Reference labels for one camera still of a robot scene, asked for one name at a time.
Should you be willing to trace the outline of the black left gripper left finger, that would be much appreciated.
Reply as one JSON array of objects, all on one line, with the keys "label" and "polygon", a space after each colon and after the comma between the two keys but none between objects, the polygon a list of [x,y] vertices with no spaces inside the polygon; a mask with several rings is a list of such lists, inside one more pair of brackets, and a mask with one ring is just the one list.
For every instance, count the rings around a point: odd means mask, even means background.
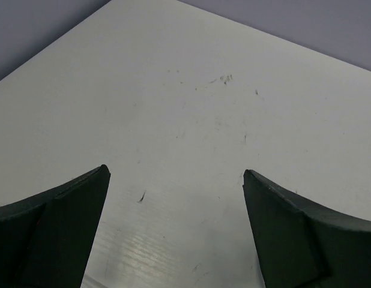
[{"label": "black left gripper left finger", "polygon": [[80,287],[109,182],[103,164],[0,206],[0,287]]}]

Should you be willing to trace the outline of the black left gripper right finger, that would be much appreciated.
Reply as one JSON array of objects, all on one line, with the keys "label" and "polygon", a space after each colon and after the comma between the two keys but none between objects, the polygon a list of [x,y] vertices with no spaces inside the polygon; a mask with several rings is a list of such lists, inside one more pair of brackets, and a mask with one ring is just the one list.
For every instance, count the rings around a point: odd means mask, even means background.
[{"label": "black left gripper right finger", "polygon": [[313,202],[254,170],[243,179],[266,287],[371,287],[371,221]]}]

